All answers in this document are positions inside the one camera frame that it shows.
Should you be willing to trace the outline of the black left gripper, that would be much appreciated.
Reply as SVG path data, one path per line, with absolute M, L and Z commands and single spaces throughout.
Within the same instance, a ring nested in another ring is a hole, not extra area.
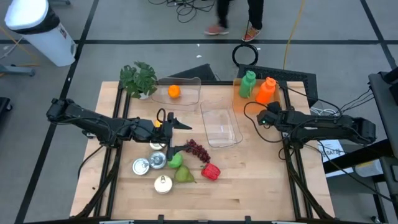
M 156 115 L 155 126 L 154 128 L 154 137 L 150 140 L 152 144 L 158 144 L 162 148 L 167 148 L 166 158 L 168 161 L 173 159 L 173 156 L 180 152 L 186 151 L 190 147 L 189 146 L 170 146 L 170 142 L 172 139 L 173 131 L 172 129 L 184 129 L 191 130 L 192 127 L 181 123 L 177 118 L 174 118 L 174 113 L 169 112 L 166 114 L 164 111 L 158 111 Z

